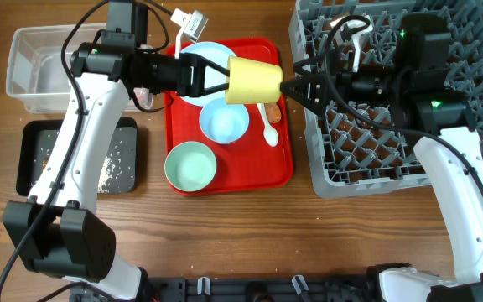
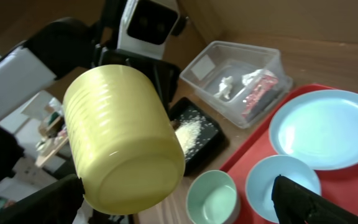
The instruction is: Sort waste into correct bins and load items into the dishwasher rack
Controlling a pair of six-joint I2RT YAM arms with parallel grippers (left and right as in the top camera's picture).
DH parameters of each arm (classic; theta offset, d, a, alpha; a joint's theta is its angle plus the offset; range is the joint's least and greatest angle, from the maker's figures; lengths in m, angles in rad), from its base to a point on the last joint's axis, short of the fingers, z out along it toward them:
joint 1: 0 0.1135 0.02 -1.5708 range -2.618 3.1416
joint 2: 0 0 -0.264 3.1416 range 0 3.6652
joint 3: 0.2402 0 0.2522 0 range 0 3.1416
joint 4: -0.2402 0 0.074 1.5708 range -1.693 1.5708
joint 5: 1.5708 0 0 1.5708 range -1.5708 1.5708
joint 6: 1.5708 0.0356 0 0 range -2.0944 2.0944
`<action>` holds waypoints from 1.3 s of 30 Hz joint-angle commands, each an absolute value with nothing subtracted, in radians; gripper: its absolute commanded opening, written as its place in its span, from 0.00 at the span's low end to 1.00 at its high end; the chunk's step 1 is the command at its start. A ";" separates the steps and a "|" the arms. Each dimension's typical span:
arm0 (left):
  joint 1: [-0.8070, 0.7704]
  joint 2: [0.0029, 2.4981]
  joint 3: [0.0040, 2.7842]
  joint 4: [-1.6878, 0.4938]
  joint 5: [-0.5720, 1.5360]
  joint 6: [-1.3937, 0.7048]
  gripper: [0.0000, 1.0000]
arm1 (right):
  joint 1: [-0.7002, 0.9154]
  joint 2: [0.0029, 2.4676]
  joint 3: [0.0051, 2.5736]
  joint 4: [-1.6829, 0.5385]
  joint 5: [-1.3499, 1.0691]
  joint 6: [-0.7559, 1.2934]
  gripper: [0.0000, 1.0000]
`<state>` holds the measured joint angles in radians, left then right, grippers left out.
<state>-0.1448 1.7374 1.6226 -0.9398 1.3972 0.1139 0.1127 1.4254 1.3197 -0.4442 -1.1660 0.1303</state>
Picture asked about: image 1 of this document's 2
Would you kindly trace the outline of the mint green bowl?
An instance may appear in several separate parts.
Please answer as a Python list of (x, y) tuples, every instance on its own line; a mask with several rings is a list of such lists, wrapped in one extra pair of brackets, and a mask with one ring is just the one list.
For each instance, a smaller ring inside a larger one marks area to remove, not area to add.
[(164, 173), (177, 190), (196, 192), (209, 185), (216, 176), (217, 160), (213, 151), (203, 143), (188, 141), (169, 151)]

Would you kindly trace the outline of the white plastic spoon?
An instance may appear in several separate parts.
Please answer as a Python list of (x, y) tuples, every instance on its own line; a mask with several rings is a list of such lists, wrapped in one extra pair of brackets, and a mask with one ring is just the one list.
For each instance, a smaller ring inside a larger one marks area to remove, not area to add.
[(271, 147), (276, 147), (278, 145), (278, 132), (268, 121), (265, 106), (263, 103), (257, 104), (257, 109), (260, 113), (263, 122), (263, 137), (267, 144)]

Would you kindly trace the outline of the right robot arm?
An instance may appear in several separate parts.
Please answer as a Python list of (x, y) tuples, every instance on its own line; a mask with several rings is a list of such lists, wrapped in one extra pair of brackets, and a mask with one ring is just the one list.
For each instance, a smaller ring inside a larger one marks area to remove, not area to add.
[(385, 106), (387, 131), (413, 145), (436, 195), (454, 257), (454, 278), (423, 273), (407, 263), (372, 266), (367, 290), (375, 301), (483, 301), (483, 158), (475, 115), (467, 96), (446, 85), (451, 33), (429, 13), (402, 18), (393, 67), (337, 68), (340, 43), (370, 26), (361, 15), (340, 18), (323, 51), (295, 66), (280, 90), (323, 117), (331, 102), (352, 112), (354, 103)]

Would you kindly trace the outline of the orange carrot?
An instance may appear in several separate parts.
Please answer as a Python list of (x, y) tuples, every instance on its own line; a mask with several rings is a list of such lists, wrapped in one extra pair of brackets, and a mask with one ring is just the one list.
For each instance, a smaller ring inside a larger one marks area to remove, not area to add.
[(265, 103), (264, 107), (267, 119), (271, 124), (278, 123), (282, 120), (282, 113), (276, 102)]

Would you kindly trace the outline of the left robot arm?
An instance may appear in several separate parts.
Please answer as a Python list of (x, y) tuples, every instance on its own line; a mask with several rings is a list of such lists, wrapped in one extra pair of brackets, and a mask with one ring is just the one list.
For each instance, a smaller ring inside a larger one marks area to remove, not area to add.
[(210, 60), (145, 49), (152, 1), (110, 1), (108, 22), (61, 63), (70, 99), (54, 149), (24, 202), (10, 201), (3, 225), (15, 247), (12, 261), (34, 273), (66, 279), (111, 301), (150, 301), (144, 269), (116, 254), (114, 231), (96, 216), (97, 186), (112, 135), (135, 90), (206, 96), (228, 88), (205, 85)]

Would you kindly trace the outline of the light blue plate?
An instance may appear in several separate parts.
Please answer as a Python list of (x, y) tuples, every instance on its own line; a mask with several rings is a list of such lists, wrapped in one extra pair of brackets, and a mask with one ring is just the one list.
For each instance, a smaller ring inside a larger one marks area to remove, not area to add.
[[(231, 49), (216, 42), (198, 42), (183, 48), (181, 50), (181, 54), (183, 53), (200, 55), (224, 68), (227, 67), (228, 59), (231, 56), (236, 56)], [(224, 84), (225, 82), (226, 76), (224, 74), (210, 67), (205, 69), (205, 88)], [(224, 97), (225, 92), (218, 91), (216, 93), (200, 97), (183, 96), (182, 99), (190, 105), (203, 107), (217, 98)]]

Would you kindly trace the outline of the light blue bowl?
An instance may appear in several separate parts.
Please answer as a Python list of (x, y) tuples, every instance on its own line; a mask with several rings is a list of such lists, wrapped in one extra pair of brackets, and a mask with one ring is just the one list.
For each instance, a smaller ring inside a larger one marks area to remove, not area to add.
[(239, 140), (245, 135), (249, 123), (247, 108), (241, 104), (226, 104), (224, 98), (206, 104), (199, 115), (201, 132), (218, 144), (231, 144)]

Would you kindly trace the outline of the yellow plastic cup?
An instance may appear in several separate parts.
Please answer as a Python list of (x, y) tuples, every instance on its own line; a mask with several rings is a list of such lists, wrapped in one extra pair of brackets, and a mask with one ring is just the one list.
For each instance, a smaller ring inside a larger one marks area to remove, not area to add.
[(230, 75), (225, 91), (226, 104), (273, 103), (280, 98), (283, 82), (280, 66), (231, 56), (227, 69)]

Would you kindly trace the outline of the brown food scrap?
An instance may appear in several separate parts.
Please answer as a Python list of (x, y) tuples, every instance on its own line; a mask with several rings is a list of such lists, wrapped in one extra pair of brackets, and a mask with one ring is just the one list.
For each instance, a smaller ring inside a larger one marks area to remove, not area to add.
[(42, 169), (46, 168), (48, 162), (49, 162), (49, 157), (44, 158), (44, 160), (42, 161), (42, 165), (41, 165)]

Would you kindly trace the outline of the red snack wrapper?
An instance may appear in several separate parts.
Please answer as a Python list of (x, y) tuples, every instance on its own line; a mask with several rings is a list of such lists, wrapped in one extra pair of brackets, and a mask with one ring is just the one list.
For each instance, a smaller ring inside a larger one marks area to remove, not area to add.
[(141, 107), (149, 109), (153, 105), (153, 100), (150, 96), (149, 89), (146, 88), (135, 88), (134, 93)]

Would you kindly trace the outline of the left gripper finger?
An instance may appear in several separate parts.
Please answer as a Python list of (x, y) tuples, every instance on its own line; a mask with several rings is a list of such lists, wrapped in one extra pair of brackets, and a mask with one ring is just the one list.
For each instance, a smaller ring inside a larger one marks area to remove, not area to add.
[(229, 77), (230, 71), (226, 67), (222, 67), (217, 63), (206, 59), (201, 55), (197, 55), (197, 74), (201, 77), (205, 77), (206, 69), (210, 67), (212, 70), (220, 72), (222, 75)]
[(227, 83), (222, 83), (220, 85), (212, 86), (209, 88), (202, 88), (199, 90), (199, 95), (200, 96), (207, 96), (219, 91), (225, 91), (228, 89), (228, 84)]

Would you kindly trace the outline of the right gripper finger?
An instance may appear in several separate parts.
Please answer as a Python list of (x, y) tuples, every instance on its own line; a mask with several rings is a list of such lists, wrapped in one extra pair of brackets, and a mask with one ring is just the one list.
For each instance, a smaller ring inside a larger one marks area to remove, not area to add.
[(298, 76), (324, 74), (328, 70), (325, 66), (325, 58), (320, 56), (300, 60), (293, 64), (293, 69)]
[(332, 100), (329, 83), (323, 71), (304, 72), (297, 74), (292, 80), (281, 82), (280, 91), (317, 117), (324, 117)]

